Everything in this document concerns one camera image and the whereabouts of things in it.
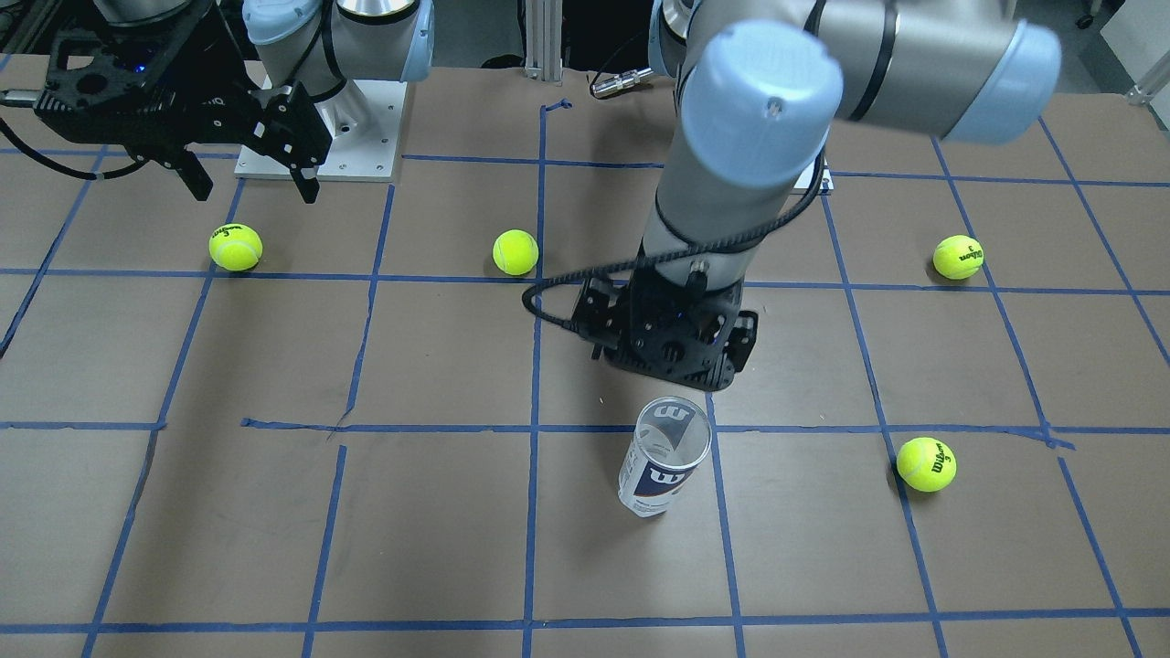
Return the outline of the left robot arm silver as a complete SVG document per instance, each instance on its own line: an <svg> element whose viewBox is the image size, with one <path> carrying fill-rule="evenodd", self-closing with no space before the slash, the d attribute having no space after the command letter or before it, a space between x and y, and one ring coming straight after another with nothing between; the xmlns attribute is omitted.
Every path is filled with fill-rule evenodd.
<svg viewBox="0 0 1170 658"><path fill-rule="evenodd" d="M994 1L658 1L649 62L677 124L626 286L581 283L572 333L611 366L718 391L758 316L742 286L834 121L1006 144L1048 104L1062 48Z"/></svg>

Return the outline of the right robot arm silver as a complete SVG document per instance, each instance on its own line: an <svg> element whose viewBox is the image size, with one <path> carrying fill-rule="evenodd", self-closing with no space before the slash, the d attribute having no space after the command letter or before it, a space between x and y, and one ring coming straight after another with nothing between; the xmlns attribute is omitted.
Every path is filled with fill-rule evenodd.
<svg viewBox="0 0 1170 658"><path fill-rule="evenodd" d="M121 145L131 163L111 179L154 163L200 201L213 181L194 144L238 145L238 174L292 180L305 203L322 180L391 178L407 87L431 71L431 1L246 1L242 40L218 1L82 8L42 88L5 91L4 105L68 142Z"/></svg>

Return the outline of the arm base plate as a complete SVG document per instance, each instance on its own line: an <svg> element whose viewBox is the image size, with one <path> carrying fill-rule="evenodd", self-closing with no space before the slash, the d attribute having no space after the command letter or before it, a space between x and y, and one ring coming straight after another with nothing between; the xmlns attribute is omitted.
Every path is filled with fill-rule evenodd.
<svg viewBox="0 0 1170 658"><path fill-rule="evenodd" d="M828 166L827 155L824 151L815 155L814 160L810 162L803 169L801 174L794 179L792 194L801 196L810 190L815 190L819 196L828 196L828 193L835 191L835 180Z"/></svg>
<svg viewBox="0 0 1170 658"><path fill-rule="evenodd" d="M316 167L321 181L394 178L410 84L401 80L347 80L316 109L333 142Z"/></svg>

